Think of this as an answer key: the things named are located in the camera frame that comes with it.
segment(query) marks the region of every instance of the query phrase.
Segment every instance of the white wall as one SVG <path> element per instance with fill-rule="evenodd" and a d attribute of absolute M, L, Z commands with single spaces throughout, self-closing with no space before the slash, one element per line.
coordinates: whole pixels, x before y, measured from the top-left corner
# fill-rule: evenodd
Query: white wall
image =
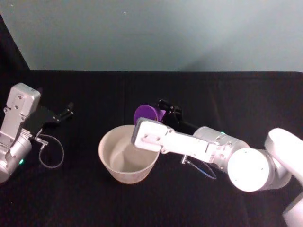
<path fill-rule="evenodd" d="M 32 70 L 303 71 L 302 0 L 0 0 Z"/>

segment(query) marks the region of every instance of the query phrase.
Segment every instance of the purple cup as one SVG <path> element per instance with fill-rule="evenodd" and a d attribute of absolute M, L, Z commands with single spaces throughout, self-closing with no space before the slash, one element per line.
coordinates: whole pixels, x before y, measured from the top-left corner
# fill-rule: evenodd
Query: purple cup
<path fill-rule="evenodd" d="M 165 110 L 161 110 L 150 105 L 141 105 L 134 112 L 134 124 L 137 124 L 137 121 L 140 117 L 145 117 L 147 119 L 160 122 L 162 121 L 165 113 Z"/>

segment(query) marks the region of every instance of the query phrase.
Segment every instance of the cable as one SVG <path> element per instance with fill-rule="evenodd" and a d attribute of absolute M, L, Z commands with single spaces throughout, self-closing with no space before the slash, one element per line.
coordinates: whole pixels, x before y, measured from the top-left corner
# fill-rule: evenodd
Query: cable
<path fill-rule="evenodd" d="M 216 180 L 217 176 L 214 173 L 214 171 L 211 169 L 211 167 L 209 167 L 208 164 L 206 164 L 205 162 L 202 162 L 208 169 L 210 172 L 212 172 L 213 176 L 209 175 L 208 173 L 206 173 L 205 171 L 203 171 L 202 169 L 200 169 L 199 167 L 197 167 L 196 165 L 194 165 L 191 161 L 185 160 L 186 163 L 190 164 L 191 166 L 193 166 L 194 168 L 196 168 L 197 170 L 199 170 L 201 173 L 203 173 L 205 176 L 209 177 L 212 180 Z"/>
<path fill-rule="evenodd" d="M 49 168 L 49 169 L 56 169 L 56 168 L 60 167 L 60 166 L 62 165 L 62 163 L 63 163 L 63 160 L 64 160 L 64 148 L 63 148 L 61 142 L 60 142 L 56 137 L 54 137 L 54 136 L 50 136 L 50 135 L 46 135 L 46 134 L 40 134 L 39 136 L 45 136 L 45 137 L 49 137 L 49 138 L 51 138 L 51 139 L 54 139 L 54 140 L 60 145 L 61 150 L 62 150 L 62 159 L 61 159 L 60 163 L 57 164 L 56 166 L 49 166 L 49 165 L 45 164 L 45 163 L 42 161 L 42 159 L 41 159 L 41 153 L 42 153 L 43 149 L 40 149 L 40 152 L 39 152 L 39 161 L 40 161 L 40 163 L 41 163 L 44 167 Z"/>

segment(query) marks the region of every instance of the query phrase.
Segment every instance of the black table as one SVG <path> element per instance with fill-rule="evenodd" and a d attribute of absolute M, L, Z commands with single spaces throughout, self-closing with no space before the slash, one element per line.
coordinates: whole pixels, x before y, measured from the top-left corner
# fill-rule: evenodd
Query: black table
<path fill-rule="evenodd" d="M 148 177 L 135 185 L 114 180 L 100 162 L 98 144 L 114 127 L 133 124 L 141 104 L 165 98 L 184 119 L 224 131 L 263 148 L 281 127 L 303 138 L 300 73 L 44 72 L 1 77 L 2 108 L 11 86 L 43 87 L 40 104 L 59 113 L 70 101 L 75 115 L 46 133 L 65 148 L 62 167 L 48 170 L 33 149 L 0 186 L 0 226 L 285 226 L 281 213 L 301 188 L 292 179 L 275 191 L 245 193 L 216 171 L 212 181 L 160 155 Z"/>

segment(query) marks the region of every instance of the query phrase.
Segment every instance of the white cable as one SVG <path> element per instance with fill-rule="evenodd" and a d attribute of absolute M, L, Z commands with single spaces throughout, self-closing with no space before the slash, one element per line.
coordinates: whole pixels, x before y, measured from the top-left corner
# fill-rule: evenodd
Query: white cable
<path fill-rule="evenodd" d="M 39 136 L 45 136 L 45 137 L 49 137 L 49 138 L 51 138 L 51 139 L 54 139 L 54 140 L 57 141 L 57 143 L 60 145 L 61 150 L 62 150 L 62 159 L 61 159 L 61 162 L 60 162 L 59 164 L 57 164 L 56 166 L 48 166 L 47 164 L 45 164 L 45 163 L 42 161 L 42 159 L 41 159 L 41 153 L 42 153 L 43 149 L 41 149 L 40 152 L 39 152 L 39 161 L 40 161 L 40 163 L 41 163 L 44 167 L 49 168 L 49 169 L 56 169 L 56 168 L 58 168 L 59 166 L 62 165 L 63 160 L 64 160 L 64 148 L 63 148 L 61 142 L 60 142 L 56 137 L 54 137 L 54 136 L 50 136 L 50 135 L 46 135 L 46 134 L 40 134 Z"/>

